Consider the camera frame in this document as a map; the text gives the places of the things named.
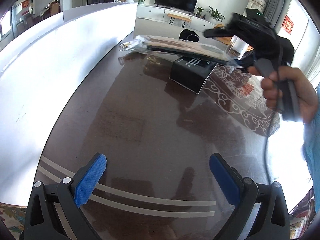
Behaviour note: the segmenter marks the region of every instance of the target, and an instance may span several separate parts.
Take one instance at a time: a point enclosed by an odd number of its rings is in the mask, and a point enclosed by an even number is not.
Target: patterned rug
[[[23,231],[26,210],[26,208],[0,205],[0,219],[16,239],[19,239],[19,235]]]
[[[267,108],[257,77],[242,73],[239,69],[217,65],[202,89],[220,108],[245,127],[262,136],[268,134],[273,112]],[[276,114],[270,134],[275,133],[279,127],[280,118]]]

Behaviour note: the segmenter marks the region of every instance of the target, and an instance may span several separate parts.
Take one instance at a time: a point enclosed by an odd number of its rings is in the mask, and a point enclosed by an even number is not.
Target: silver screw
[[[63,182],[64,184],[68,184],[70,181],[71,181],[71,178],[66,177],[66,178],[63,179],[62,182]]]
[[[40,185],[41,185],[41,181],[37,181],[37,182],[35,183],[35,187],[40,187]]]
[[[281,184],[277,181],[273,182],[273,185],[275,185],[275,187],[281,187]]]
[[[250,179],[250,178],[244,178],[244,182],[245,182],[246,184],[251,184],[251,183],[252,183],[252,179]]]

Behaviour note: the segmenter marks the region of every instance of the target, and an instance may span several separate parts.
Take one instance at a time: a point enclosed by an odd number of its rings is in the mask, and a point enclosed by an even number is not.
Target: human hand
[[[249,67],[248,72],[255,76],[260,76],[260,73],[255,67]],[[280,80],[290,79],[293,81],[299,99],[300,114],[304,123],[310,123],[318,109],[318,98],[313,86],[305,77],[299,68],[288,66],[279,67]],[[261,81],[263,96],[267,100],[267,107],[270,109],[276,108],[276,100],[278,90],[274,86],[274,81],[278,80],[276,71],[273,71],[269,77]]]

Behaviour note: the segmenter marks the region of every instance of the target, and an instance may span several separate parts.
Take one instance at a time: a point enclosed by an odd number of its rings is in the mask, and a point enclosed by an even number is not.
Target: black box
[[[199,94],[217,63],[192,57],[181,57],[172,64],[170,79]]]

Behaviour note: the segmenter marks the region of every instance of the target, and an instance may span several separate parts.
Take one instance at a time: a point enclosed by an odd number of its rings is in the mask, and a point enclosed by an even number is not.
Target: forearm
[[[317,91],[318,102],[320,102],[320,84]],[[311,122],[304,125],[303,154],[313,180],[316,212],[318,212],[320,209],[320,103]]]

